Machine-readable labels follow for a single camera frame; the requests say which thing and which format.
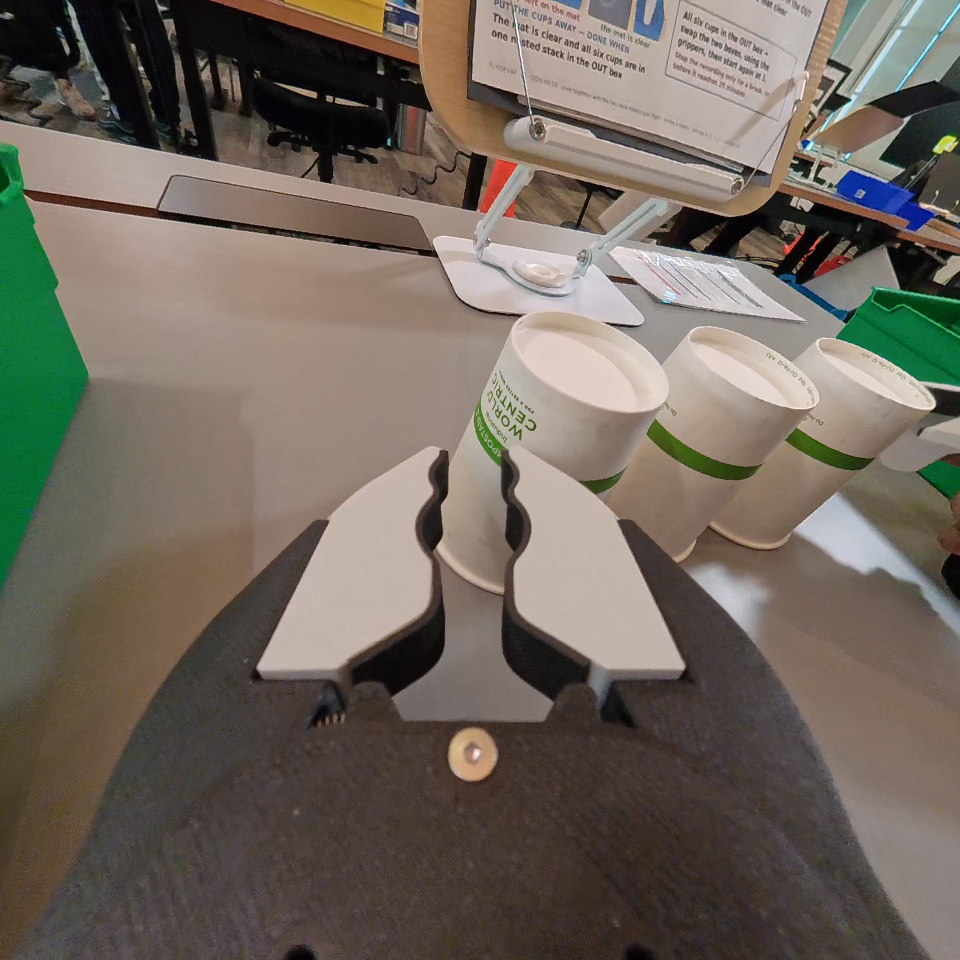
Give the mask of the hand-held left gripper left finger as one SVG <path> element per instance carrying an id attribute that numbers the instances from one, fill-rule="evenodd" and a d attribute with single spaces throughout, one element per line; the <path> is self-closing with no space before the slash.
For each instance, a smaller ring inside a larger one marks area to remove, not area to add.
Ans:
<path id="1" fill-rule="evenodd" d="M 437 665 L 449 463 L 447 450 L 426 447 L 333 511 L 258 661 L 260 679 L 341 690 L 378 682 L 397 693 Z"/>

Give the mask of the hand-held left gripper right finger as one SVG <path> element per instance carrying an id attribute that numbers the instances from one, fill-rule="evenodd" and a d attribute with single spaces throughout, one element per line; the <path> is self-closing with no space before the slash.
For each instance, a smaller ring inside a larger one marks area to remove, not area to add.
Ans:
<path id="1" fill-rule="evenodd" d="M 686 664 L 616 515 L 530 450 L 501 457 L 509 548 L 501 645 L 528 686 L 555 700 L 585 684 L 675 681 Z"/>

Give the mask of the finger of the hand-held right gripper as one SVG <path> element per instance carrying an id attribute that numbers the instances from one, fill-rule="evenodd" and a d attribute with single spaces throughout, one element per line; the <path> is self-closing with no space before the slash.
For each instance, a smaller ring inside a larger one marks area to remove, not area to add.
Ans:
<path id="1" fill-rule="evenodd" d="M 917 473 L 958 453 L 959 416 L 927 415 L 881 453 L 881 462 L 896 472 Z"/>
<path id="2" fill-rule="evenodd" d="M 934 436 L 959 435 L 959 387 L 956 385 L 920 381 L 934 398 L 935 406 L 917 426 L 917 435 L 933 432 Z"/>

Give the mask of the green plastic bin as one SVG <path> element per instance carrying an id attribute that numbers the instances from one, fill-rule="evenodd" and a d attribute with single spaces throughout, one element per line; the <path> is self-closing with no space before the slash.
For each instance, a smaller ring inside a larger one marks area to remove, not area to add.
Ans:
<path id="1" fill-rule="evenodd" d="M 42 497 L 89 372 L 58 299 L 19 153 L 1 146 L 1 581 Z"/>
<path id="2" fill-rule="evenodd" d="M 878 354 L 912 377 L 959 385 L 959 300 L 875 287 L 838 339 Z"/>

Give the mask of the white paper cup green band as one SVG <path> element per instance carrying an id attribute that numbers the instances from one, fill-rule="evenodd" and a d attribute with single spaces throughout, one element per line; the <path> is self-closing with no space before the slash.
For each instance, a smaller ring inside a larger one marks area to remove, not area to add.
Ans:
<path id="1" fill-rule="evenodd" d="M 450 459 L 439 556 L 464 581 L 502 594 L 502 454 L 528 450 L 605 498 L 668 389 L 653 354 L 604 322 L 565 311 L 519 318 Z"/>
<path id="2" fill-rule="evenodd" d="M 607 503 L 681 561 L 820 396 L 772 347 L 717 326 L 692 329 L 662 367 L 666 402 Z"/>
<path id="3" fill-rule="evenodd" d="M 935 407 L 919 380 L 851 342 L 819 338 L 795 360 L 819 402 L 709 527 L 772 550 Z"/>

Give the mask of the grey desk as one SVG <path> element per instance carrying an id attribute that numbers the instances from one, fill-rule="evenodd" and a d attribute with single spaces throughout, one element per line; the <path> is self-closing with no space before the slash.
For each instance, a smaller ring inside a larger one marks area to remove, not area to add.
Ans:
<path id="1" fill-rule="evenodd" d="M 306 526 L 454 450 L 510 329 L 428 256 L 159 218 L 175 176 L 415 219 L 476 216 L 2 124 L 89 373 L 2 593 L 2 958 L 76 857 L 152 696 Z M 786 546 L 684 569 L 763 653 L 933 958 L 958 958 L 958 602 L 946 500 L 880 462 Z"/>

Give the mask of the black desk panel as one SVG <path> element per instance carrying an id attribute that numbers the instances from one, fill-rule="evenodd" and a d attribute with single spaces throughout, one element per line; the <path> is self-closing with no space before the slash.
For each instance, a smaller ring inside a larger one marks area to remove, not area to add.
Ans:
<path id="1" fill-rule="evenodd" d="M 434 247 L 411 215 L 274 190 L 172 175 L 155 207 L 169 219 L 295 234 L 431 255 Z"/>

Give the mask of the grey leaning board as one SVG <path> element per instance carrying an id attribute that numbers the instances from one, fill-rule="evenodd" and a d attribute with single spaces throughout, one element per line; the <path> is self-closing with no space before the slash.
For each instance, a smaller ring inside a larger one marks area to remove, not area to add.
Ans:
<path id="1" fill-rule="evenodd" d="M 859 255 L 844 265 L 810 279 L 804 287 L 844 311 L 856 310 L 869 299 L 875 288 L 900 290 L 888 246 Z"/>

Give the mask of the black computer monitor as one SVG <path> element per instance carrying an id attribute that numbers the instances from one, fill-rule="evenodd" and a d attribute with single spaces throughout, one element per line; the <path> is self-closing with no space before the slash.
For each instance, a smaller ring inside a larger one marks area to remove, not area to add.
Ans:
<path id="1" fill-rule="evenodd" d="M 943 105 L 911 116 L 882 151 L 882 162 L 906 169 L 934 156 L 943 138 L 959 138 L 959 103 Z"/>

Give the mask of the laminated paper sheet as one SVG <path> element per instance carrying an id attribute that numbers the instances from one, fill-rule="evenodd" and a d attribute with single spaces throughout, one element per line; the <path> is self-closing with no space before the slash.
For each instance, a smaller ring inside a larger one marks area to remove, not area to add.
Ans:
<path id="1" fill-rule="evenodd" d="M 736 267 L 651 249 L 614 248 L 608 257 L 653 300 L 711 313 L 804 323 Z"/>

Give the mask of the tan document stand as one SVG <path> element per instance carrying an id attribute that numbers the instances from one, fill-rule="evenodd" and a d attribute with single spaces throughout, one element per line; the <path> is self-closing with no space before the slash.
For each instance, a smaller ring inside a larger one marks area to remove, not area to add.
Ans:
<path id="1" fill-rule="evenodd" d="M 873 100 L 811 135 L 818 148 L 837 155 L 858 152 L 898 132 L 906 120 L 959 101 L 959 89 L 938 80 L 906 87 Z"/>

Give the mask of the printed instruction sheet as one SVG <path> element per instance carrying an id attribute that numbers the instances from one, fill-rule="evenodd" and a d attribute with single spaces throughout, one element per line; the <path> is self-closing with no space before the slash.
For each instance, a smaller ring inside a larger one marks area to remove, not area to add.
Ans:
<path id="1" fill-rule="evenodd" d="M 829 5 L 471 2 L 469 96 L 771 174 Z"/>

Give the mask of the black office chair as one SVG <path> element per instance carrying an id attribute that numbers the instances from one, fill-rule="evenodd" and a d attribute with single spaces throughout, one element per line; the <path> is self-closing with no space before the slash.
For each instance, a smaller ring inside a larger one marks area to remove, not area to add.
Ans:
<path id="1" fill-rule="evenodd" d="M 267 144 L 312 151 L 307 172 L 315 171 L 326 184 L 334 181 L 335 158 L 376 165 L 375 151 L 385 149 L 391 136 L 386 112 L 375 106 L 311 98 L 266 78 L 253 81 L 250 96 L 269 126 Z"/>

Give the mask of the wooden background table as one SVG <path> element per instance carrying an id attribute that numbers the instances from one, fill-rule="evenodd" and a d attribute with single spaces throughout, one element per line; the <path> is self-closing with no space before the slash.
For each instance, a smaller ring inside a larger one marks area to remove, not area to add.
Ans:
<path id="1" fill-rule="evenodd" d="M 283 2 L 174 2 L 174 27 L 198 155 L 268 172 L 297 174 L 309 149 L 270 147 L 269 126 L 252 103 L 266 79 L 311 98 L 376 107 L 390 139 L 378 163 L 339 155 L 332 184 L 382 194 L 412 189 L 413 174 L 394 148 L 398 105 L 430 111 L 417 50 Z"/>

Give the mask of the yellow plastic bin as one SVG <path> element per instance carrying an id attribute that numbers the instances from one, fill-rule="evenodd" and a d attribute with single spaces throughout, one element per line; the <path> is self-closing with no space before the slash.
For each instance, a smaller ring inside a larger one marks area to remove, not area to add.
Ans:
<path id="1" fill-rule="evenodd" d="M 383 31 L 385 1 L 285 1 L 315 15 L 377 34 Z"/>

